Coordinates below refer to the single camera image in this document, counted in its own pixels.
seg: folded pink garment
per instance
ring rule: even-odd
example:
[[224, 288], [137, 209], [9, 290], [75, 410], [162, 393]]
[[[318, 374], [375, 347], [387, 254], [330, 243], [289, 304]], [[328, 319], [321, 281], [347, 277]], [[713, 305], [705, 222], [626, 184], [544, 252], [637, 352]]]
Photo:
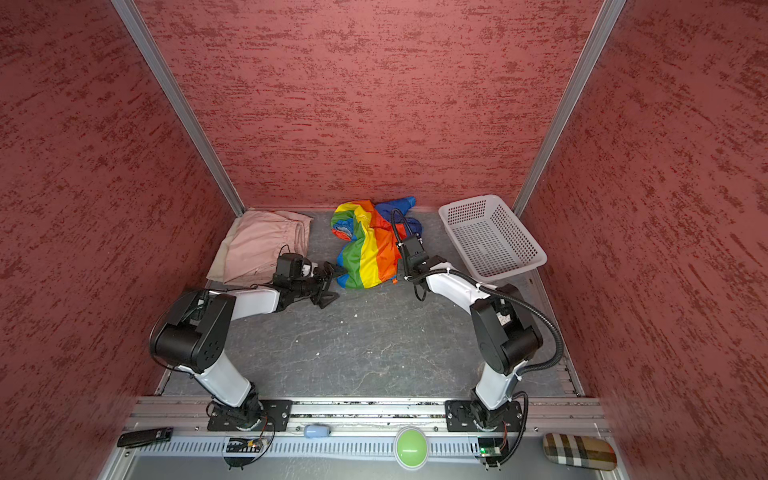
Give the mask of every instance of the folded pink garment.
[[223, 281], [243, 286], [270, 282], [281, 248], [306, 256], [311, 221], [293, 212], [248, 210], [229, 244]]

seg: rainbow cloth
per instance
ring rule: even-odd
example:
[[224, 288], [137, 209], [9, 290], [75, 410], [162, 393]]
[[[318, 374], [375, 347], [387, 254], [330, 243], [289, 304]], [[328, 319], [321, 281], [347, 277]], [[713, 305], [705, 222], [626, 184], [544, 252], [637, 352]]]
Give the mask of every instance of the rainbow cloth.
[[[413, 197], [403, 200], [406, 207], [415, 204]], [[405, 210], [403, 213], [408, 210], [403, 209], [403, 204], [397, 207]], [[338, 238], [349, 241], [336, 258], [336, 263], [348, 272], [337, 279], [339, 285], [344, 288], [370, 288], [397, 274], [400, 253], [392, 224], [376, 211], [370, 200], [339, 205], [331, 218], [331, 227]], [[398, 225], [398, 231], [405, 235], [402, 225]]]

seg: gray floor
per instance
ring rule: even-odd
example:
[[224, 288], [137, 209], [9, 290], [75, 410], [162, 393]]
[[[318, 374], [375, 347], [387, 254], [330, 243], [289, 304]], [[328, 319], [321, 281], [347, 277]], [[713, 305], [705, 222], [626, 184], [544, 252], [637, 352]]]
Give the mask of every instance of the gray floor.
[[[314, 217], [309, 258], [335, 263], [344, 241], [333, 236], [330, 212]], [[424, 245], [463, 271], [464, 264], [437, 214], [411, 215], [424, 226]], [[530, 303], [542, 307], [527, 276], [508, 280]], [[299, 302], [281, 313], [230, 325], [227, 355], [262, 396], [451, 396], [466, 397], [480, 378], [482, 356], [472, 319], [443, 296], [419, 302], [410, 283], [345, 290], [324, 310]], [[542, 326], [548, 359], [554, 343]], [[531, 396], [562, 396], [554, 369], [526, 374], [519, 389]], [[174, 372], [164, 395], [206, 395], [188, 376]]]
[[541, 439], [525, 438], [502, 470], [488, 472], [478, 463], [427, 462], [416, 472], [406, 472], [397, 462], [355, 461], [330, 458], [262, 458], [240, 470], [227, 471], [221, 458], [138, 457], [128, 475], [130, 480], [208, 480], [209, 478], [312, 478], [313, 480], [359, 480], [361, 478], [421, 478], [425, 480], [546, 478], [547, 480], [594, 480], [595, 470], [557, 465], [544, 457]]

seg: metal bracket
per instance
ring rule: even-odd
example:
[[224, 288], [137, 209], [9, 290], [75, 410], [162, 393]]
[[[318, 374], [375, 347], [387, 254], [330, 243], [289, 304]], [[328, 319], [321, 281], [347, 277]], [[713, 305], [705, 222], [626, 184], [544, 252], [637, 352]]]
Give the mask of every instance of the metal bracket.
[[[272, 420], [266, 424], [266, 429], [269, 430], [274, 426], [275, 432], [285, 432], [288, 427], [288, 421], [290, 420], [290, 408], [293, 404], [290, 400], [263, 400], [262, 408], [264, 414], [269, 416]], [[258, 423], [256, 430], [263, 424]], [[208, 432], [240, 432], [243, 434], [253, 433], [238, 430], [235, 425], [232, 425], [227, 419], [221, 416], [211, 416], [208, 420]]]
[[[445, 402], [445, 424], [449, 432], [482, 432], [475, 424], [475, 417], [469, 406], [470, 400], [449, 400]], [[504, 423], [507, 424], [508, 432], [517, 432], [520, 430], [520, 418], [522, 412], [520, 403], [510, 402], [507, 412], [503, 415]], [[503, 428], [497, 428], [494, 433], [504, 432]]]

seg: perforated basket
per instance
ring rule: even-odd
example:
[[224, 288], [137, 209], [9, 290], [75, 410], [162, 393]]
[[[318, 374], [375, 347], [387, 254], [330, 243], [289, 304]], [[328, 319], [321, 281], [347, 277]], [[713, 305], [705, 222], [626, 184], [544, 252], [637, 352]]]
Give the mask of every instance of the perforated basket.
[[439, 213], [451, 242], [476, 280], [491, 282], [547, 263], [547, 254], [496, 195], [443, 205]]

